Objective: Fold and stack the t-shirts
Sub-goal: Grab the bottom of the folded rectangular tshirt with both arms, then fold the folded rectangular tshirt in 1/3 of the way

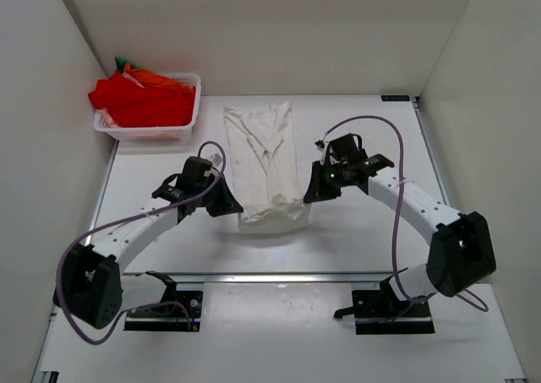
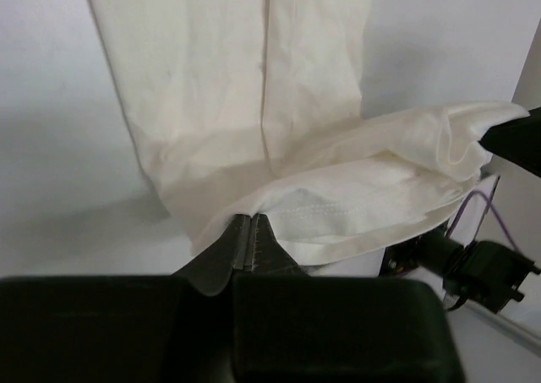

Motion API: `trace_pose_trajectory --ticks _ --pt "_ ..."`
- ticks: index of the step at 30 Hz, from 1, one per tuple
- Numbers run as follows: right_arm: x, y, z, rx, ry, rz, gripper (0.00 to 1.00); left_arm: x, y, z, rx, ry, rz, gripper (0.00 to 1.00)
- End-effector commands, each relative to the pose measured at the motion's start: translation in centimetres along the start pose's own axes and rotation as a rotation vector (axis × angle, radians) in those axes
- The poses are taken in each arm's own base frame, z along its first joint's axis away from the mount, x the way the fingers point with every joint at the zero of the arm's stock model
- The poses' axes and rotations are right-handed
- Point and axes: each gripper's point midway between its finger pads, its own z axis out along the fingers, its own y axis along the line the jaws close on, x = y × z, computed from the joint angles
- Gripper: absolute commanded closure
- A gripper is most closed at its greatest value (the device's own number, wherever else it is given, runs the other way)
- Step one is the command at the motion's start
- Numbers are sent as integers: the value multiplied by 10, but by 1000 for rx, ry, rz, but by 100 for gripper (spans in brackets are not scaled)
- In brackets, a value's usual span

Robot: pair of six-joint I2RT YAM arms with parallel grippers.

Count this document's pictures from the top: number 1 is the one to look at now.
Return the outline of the white t shirt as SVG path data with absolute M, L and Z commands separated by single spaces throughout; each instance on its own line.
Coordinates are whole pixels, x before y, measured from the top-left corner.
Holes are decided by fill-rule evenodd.
M 309 224 L 292 118 L 289 101 L 223 109 L 234 194 L 243 207 L 241 233 L 288 233 Z

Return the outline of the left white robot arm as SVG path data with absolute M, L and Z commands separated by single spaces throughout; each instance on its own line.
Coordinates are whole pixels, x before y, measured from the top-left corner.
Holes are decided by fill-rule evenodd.
M 240 214 L 225 178 L 211 174 L 183 182 L 175 173 L 156 189 L 135 221 L 114 225 L 88 245 L 76 244 L 59 266 L 56 303 L 64 314 L 102 329 L 124 310 L 149 305 L 159 314 L 174 309 L 172 279 L 158 271 L 124 276 L 128 265 L 163 233 L 204 209 L 212 217 Z

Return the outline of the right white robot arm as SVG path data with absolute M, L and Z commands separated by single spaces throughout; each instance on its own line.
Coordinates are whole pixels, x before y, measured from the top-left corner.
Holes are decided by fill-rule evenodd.
M 380 284 L 379 305 L 399 315 L 410 301 L 433 294 L 455 297 L 493 274 L 496 260 L 486 219 L 476 211 L 464 214 L 426 194 L 402 178 L 389 159 L 375 155 L 356 164 L 314 161 L 307 204 L 333 200 L 354 186 L 395 212 L 394 227 L 406 221 L 429 246 L 424 263 L 393 275 Z

